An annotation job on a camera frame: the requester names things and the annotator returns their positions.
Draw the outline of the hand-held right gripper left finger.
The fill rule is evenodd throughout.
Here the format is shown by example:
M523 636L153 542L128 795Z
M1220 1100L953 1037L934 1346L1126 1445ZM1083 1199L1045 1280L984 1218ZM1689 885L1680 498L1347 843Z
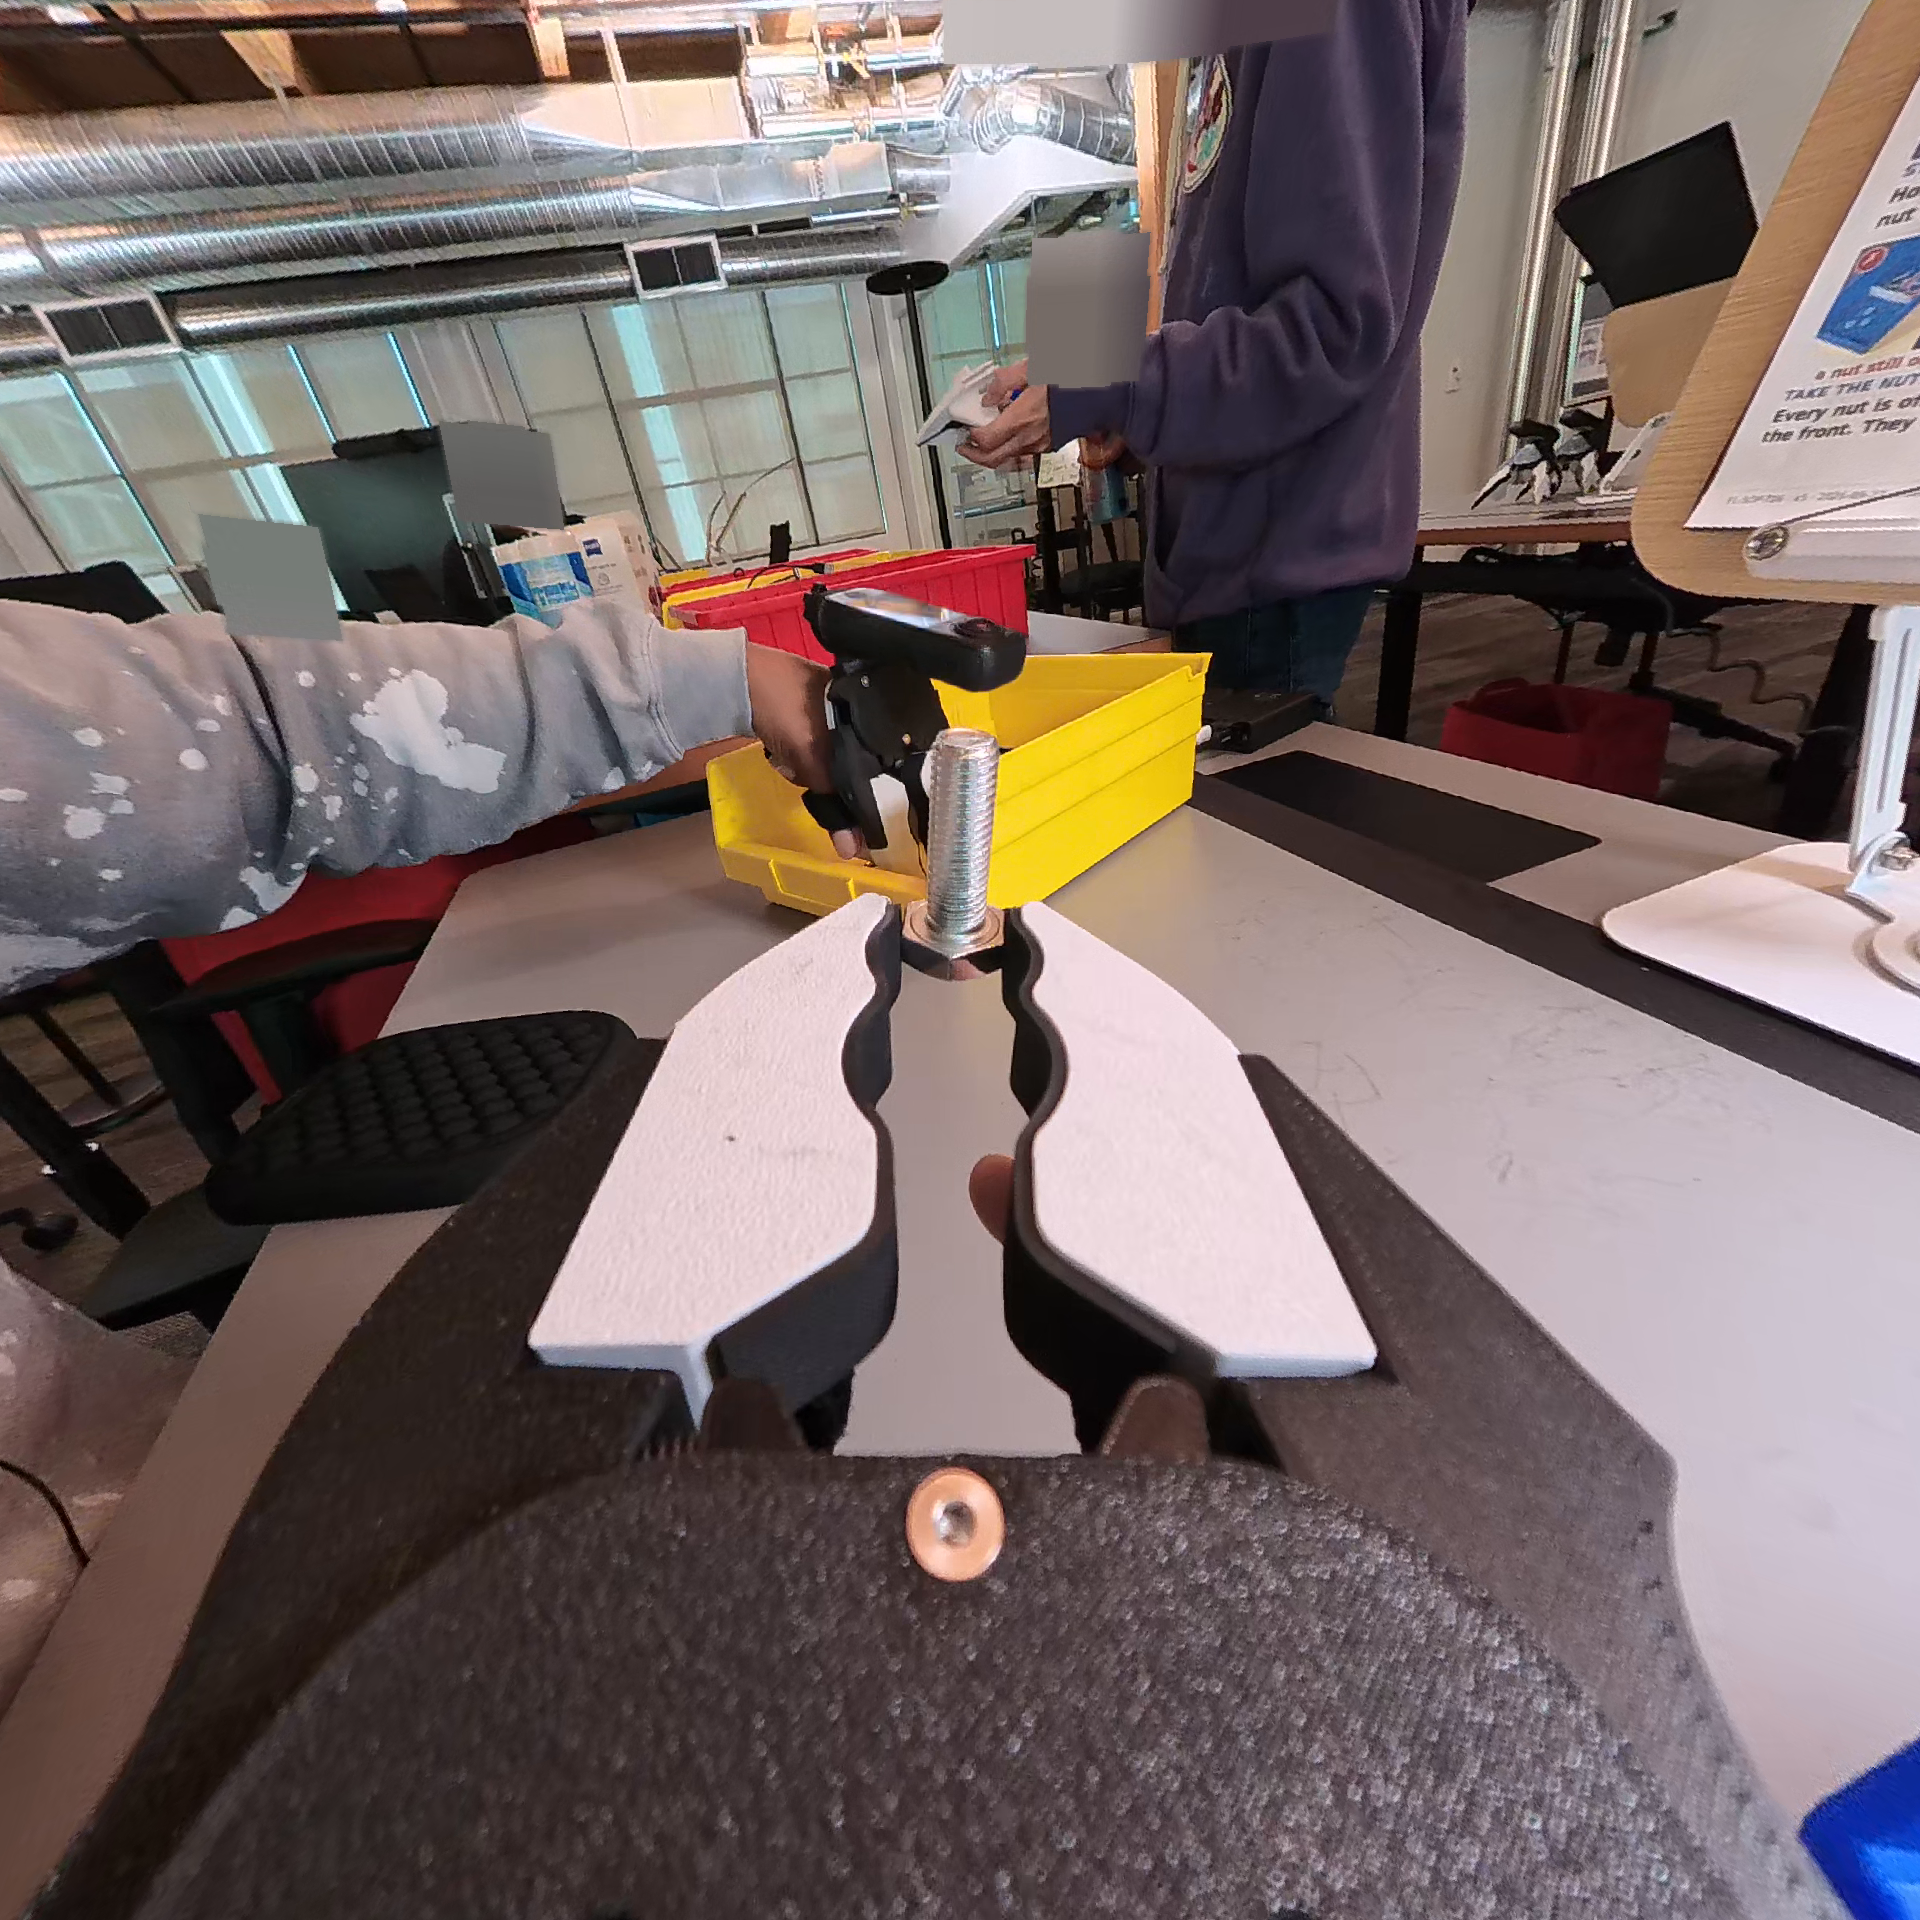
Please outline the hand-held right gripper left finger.
M527 1333L555 1368L830 1399L896 1314L900 914L857 898L677 1021Z

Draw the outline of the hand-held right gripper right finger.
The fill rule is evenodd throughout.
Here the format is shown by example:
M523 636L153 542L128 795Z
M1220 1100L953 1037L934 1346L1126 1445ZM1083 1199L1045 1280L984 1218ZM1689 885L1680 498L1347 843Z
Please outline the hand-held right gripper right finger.
M1379 1346L1197 1005L1046 902L1005 922L1025 1127L1009 1250L1200 1378L1344 1378Z

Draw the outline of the steel hex bolt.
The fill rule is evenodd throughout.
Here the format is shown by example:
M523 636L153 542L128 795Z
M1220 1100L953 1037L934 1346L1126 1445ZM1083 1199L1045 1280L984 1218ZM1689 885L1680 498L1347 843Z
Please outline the steel hex bolt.
M991 733L948 727L927 752L923 895L900 910L903 959L941 980L1001 965L1001 912L989 901L1001 747Z

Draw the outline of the yellow plastic bin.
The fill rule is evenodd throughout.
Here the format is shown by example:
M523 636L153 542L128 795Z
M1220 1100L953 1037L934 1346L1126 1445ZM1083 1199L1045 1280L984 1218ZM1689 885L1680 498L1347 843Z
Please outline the yellow plastic bin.
M888 549L843 547L824 552L790 558L783 563L759 563L743 566L685 566L660 579L663 599L700 599L727 592L753 592L759 588L783 588L830 575L840 570L862 570L893 559Z
M1208 658L1030 656L1005 688L939 686L947 717L996 736L993 907L1054 895L1193 794ZM721 874L814 918L855 895L923 898L917 851L893 869L843 860L756 746L705 765Z

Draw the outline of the person's left forearm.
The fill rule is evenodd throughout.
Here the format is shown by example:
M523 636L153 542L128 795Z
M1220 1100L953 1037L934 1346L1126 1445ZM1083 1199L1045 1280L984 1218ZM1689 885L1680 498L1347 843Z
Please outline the person's left forearm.
M751 727L743 630L3 605L3 988L259 923L308 874L491 848Z

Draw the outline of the person's left hand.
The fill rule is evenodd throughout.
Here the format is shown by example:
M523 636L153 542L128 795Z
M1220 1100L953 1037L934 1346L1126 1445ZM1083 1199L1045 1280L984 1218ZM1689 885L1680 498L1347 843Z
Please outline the person's left hand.
M827 727L827 669L803 656L747 643L744 646L751 733L768 764L795 789L832 791L832 739Z

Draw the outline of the red plastic bin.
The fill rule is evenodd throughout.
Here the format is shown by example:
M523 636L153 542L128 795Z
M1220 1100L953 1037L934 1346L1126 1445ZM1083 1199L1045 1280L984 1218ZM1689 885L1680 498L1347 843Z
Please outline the red plastic bin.
M805 618L808 592L824 588L827 592L888 592L1025 632L1025 572L1032 558L1032 543L896 551L893 559L840 570L806 582L663 602L663 621L679 630L741 630L761 646L824 662L827 652L816 643Z

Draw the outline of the white cardboard box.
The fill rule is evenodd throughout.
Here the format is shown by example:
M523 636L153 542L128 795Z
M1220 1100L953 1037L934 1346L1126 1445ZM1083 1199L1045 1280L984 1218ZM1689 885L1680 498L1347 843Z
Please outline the white cardboard box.
M575 519L567 530L587 592L651 615L663 611L660 570L654 543L636 512L617 509Z

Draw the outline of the black flat device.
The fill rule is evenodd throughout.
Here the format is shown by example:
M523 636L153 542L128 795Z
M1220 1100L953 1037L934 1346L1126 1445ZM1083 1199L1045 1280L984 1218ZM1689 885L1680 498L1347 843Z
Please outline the black flat device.
M1326 703L1299 690L1208 686L1196 747L1213 754L1257 754L1326 716Z

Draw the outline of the blue label wipes canister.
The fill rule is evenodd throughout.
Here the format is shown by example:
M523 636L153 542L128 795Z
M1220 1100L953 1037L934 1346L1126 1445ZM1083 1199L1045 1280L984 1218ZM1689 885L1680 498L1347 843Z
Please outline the blue label wipes canister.
M555 629L571 607L591 602L584 552L571 530L496 542L491 559L516 618Z

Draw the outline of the red felt bag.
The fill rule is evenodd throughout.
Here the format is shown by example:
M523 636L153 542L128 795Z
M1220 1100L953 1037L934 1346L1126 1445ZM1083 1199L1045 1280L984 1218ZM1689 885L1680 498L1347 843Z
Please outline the red felt bag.
M1665 700L1500 679L1446 709L1439 752L1653 802L1661 791L1671 728Z
M463 880L496 864L542 853L574 848L595 838L582 813L561 813L548 823L516 831L505 843L462 855L436 855L414 867L363 871L350 877L308 874L284 907L260 922L216 931L195 939L161 941L159 949L195 986L204 973L235 965L254 954L312 939L335 927L361 927L391 922L440 922ZM319 994L317 1021L325 1039L335 1048L356 1048L377 1037L406 978L409 965L383 967L350 975Z

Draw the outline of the dark monitor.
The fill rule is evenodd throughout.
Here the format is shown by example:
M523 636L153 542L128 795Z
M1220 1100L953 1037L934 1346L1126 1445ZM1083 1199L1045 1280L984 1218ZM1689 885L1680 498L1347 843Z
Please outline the dark monitor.
M496 543L564 528L552 442L527 424L440 422L341 438L284 463L348 613L489 624L511 607Z

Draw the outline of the white stand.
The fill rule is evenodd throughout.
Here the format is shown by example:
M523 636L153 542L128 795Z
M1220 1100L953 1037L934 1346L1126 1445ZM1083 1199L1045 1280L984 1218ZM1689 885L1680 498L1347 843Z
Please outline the white stand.
M1599 932L1654 967L1918 1066L1918 853L1903 826L1918 607L1878 607L1870 637L1847 838L1773 848L1620 902Z

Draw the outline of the wooden clipboard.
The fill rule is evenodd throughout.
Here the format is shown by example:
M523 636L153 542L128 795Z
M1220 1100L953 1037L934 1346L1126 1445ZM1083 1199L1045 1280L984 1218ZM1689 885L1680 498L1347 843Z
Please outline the wooden clipboard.
M1918 4L1870 4L1847 40L1782 184L1702 343L1638 485L1630 533L1638 559L1700 597L1784 604L1884 604L1903 582L1765 580L1745 530L1695 530L1689 516L1736 436L1841 220L1901 123L1918 76Z

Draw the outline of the printed instruction sheet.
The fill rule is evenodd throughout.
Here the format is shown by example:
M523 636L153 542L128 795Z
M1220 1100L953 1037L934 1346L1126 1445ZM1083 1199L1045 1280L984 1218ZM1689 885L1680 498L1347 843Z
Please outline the printed instruction sheet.
M1808 282L1692 530L1915 523L1918 95Z

